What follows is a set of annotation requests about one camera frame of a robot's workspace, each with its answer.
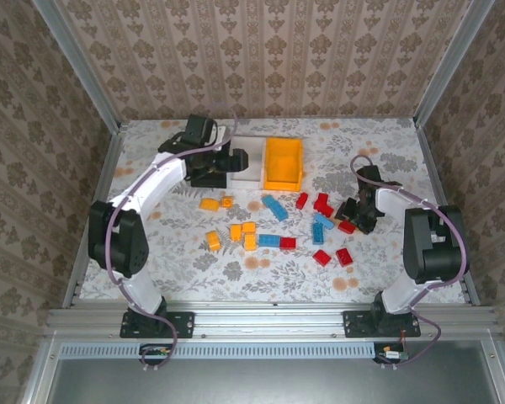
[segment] table surface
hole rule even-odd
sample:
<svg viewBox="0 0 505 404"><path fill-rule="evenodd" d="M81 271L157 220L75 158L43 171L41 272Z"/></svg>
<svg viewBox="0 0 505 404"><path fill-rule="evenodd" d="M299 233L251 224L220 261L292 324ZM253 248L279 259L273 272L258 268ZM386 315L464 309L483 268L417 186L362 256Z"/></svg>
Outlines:
<svg viewBox="0 0 505 404"><path fill-rule="evenodd" d="M220 125L230 125L222 120ZM157 148L185 127L185 120L143 120L130 123L114 173L109 197L125 189L152 161ZM398 181L415 194L434 201L432 184L410 119L269 119L243 120L238 135L294 137L303 140L301 190L309 194L303 210L295 208L299 193L245 189L196 189L183 182L165 195L146 226L150 257L146 268L167 300L370 302L402 271L402 225L381 218L368 236L349 236L336 227L324 234L325 244L311 240L312 205L319 192L337 208L357 193L349 161L370 155L384 181ZM272 194L289 212L278 222L260 198ZM199 209L202 198L234 197L230 209ZM257 233L297 237L297 249L259 248L246 252L230 241L232 223L254 221ZM222 249L211 252L205 233L216 230ZM321 247L332 256L323 268L312 258ZM346 247L353 265L342 268L335 252ZM81 299L121 299L105 271L91 261ZM434 291L423 300L464 303L459 284Z"/></svg>

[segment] purple cable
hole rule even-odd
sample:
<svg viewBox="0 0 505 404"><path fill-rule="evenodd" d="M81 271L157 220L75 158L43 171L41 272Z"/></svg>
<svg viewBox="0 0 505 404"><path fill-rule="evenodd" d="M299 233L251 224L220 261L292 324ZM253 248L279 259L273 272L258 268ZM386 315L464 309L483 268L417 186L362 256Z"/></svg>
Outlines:
<svg viewBox="0 0 505 404"><path fill-rule="evenodd" d="M129 295L129 293L127 292L127 290L125 289L125 287L123 285L123 278L116 279L116 277L114 276L113 267L112 267L112 263L111 263L111 257L110 257L110 240L111 240L111 237L112 237L112 229L114 228L114 223L116 222L116 218L118 217L118 214L120 213L121 209L125 206L125 204L129 200L129 197L133 196L135 194L135 192L138 190L138 188L140 188L142 186L142 184L145 181L147 181L147 179L151 175L153 175L153 173L155 173L159 168L161 168L162 166L164 166L168 162L171 162L172 160L175 160L176 158L190 156L191 154L196 154L196 153L201 153L201 152L209 152L211 150L215 150L217 147L224 146L226 143L228 143L232 139L232 137L234 137L234 135L237 132L237 115L234 112L234 110L232 108L230 108L228 105L223 104L223 103L213 103L213 104L210 104L207 108L209 109L209 108L211 108L213 106L224 106L224 107L228 108L231 111L231 113L232 113L232 116L234 118L234 127L232 128L232 132L228 136L228 138L226 140L223 140L221 143L218 143L218 144L214 144L214 145L206 146L206 147L199 147L197 149L182 151L181 153L174 154L174 155L172 155L172 156L170 156L168 158L165 158L164 160L160 161L155 167L152 167L149 171L146 172L146 174L144 174L141 177L141 179L139 179L139 181L135 184L135 186L133 188L131 188L131 190L129 191L129 193L122 199L122 201L118 204L118 206L116 206L116 208L114 209L114 212L112 212L112 215L110 216L109 225L107 226L107 231L105 233L105 239L104 239L104 261L105 261L105 265L107 267L107 273L109 274L109 278L112 281L112 283L116 284L120 288L121 293L124 295L124 297L130 303L130 305L137 312L139 312L143 316L150 317L150 318L153 318L154 320L158 320L160 322L163 322L164 324L166 324L167 326L169 326L170 329L171 329L171 331L172 331L173 345L170 348L170 351L168 352L167 357L161 363L159 363L157 366L149 366L148 364L146 364L146 362L144 360L145 355L142 355L141 362L142 362L142 364L145 365L145 369L147 369L148 367L159 368L159 367L163 366L172 357L172 355L174 353L174 349L176 349L176 345L178 344L178 332L176 331L176 328L174 327L174 325L169 320L167 320L166 318L161 317L161 316L156 316L155 314L148 313L147 311L144 311L141 307L139 307L135 303L135 301L133 300L133 298Z"/></svg>
<svg viewBox="0 0 505 404"><path fill-rule="evenodd" d="M376 187L391 189L393 191L400 192L402 195L406 196L408 199L413 200L417 204L420 204L422 206L425 206L425 207L429 208L431 211L433 211L436 215L438 215L444 221L444 223L451 230L451 233L453 234L454 238L456 239L456 241L458 242L458 244L460 246L460 255L462 256L461 257L462 259L461 259L461 264L460 264L460 270L458 271L458 273L456 274L456 276L454 278L452 278L451 280L448 280L446 282L442 282L440 284L433 284L433 285L429 286L428 289L425 289L421 294L419 294L415 299L413 299L410 302L410 312L416 318L418 318L419 320L421 320L423 322L426 322L426 323L430 324L431 326L434 326L438 330L438 333L433 338L433 340L425 348L423 348L423 350L421 350L419 353L417 353L411 359L405 360L404 362L400 362L397 365L397 366L404 366L405 364L410 364L414 360L417 360L418 358L420 358L421 356L423 356L439 340L439 338L441 337L441 327L437 323L435 323L435 322L433 322L433 321L431 321L431 320L429 320L429 319L421 316L420 314L418 314L413 307L425 295L428 294L429 290L433 290L433 289L443 288L445 286L449 286L451 284L454 284L455 282L459 282L464 277L465 267L467 266L467 251L465 249L464 240L462 239L462 236L460 235L458 229L455 227L455 225L453 224L453 222L450 221L449 218L441 210L438 209L437 206L429 203L425 199L419 198L418 196L416 196L416 195L414 195L414 194L406 191L402 187L397 187L395 185L388 185L386 183L377 183L376 181L372 181L370 179L367 179L367 178L363 177L362 175L357 174L357 172L355 171L355 168L354 168L354 163L360 157L365 158L366 160L368 160L371 166L373 165L372 160L370 159L370 157L365 156L363 154L358 154L357 156L355 156L352 159L352 161L350 162L350 170L352 170L352 173L357 178L359 178L361 181L365 181L366 183L371 183L372 185L375 185ZM391 362L388 361L388 359L384 359L384 361L386 363L388 363L388 364L391 364Z"/></svg>

